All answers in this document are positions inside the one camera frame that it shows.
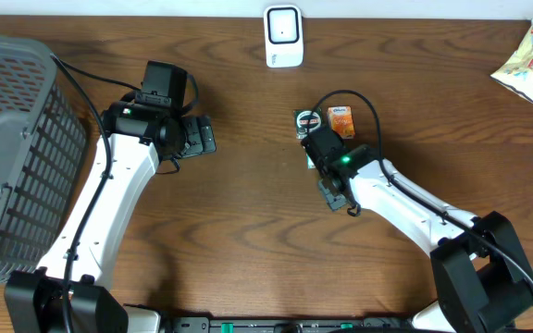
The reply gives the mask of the orange small carton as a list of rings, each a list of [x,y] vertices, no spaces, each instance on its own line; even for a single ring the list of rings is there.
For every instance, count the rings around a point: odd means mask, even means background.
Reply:
[[[328,108],[328,123],[343,139],[353,139],[355,129],[352,109],[349,106],[331,106]]]

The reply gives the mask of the black round-label packet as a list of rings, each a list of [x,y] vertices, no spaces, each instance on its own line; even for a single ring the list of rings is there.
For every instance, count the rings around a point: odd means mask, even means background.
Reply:
[[[296,138],[303,139],[312,130],[317,130],[322,125],[321,110],[298,109],[293,111]]]

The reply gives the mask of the green Kleenex tissue pack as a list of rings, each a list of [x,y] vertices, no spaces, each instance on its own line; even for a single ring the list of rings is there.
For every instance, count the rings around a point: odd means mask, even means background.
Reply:
[[[308,169],[316,168],[314,163],[313,163],[313,161],[312,161],[312,159],[308,155],[306,155],[306,162],[307,162],[307,168]]]

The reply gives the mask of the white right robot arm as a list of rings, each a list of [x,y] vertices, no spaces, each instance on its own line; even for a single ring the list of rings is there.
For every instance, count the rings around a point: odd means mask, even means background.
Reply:
[[[304,147],[328,206],[383,217],[429,258],[437,299],[411,316],[415,332],[515,332],[533,307],[533,270],[513,224],[477,216],[405,178],[374,149],[342,142]]]

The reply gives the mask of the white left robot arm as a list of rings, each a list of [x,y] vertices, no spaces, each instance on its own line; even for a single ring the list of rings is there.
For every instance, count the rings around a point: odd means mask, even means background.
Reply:
[[[166,332],[158,310],[111,294],[118,249],[133,210],[164,161],[213,153],[208,116],[186,109],[115,102],[78,201],[32,273],[15,271],[5,301],[17,332]]]

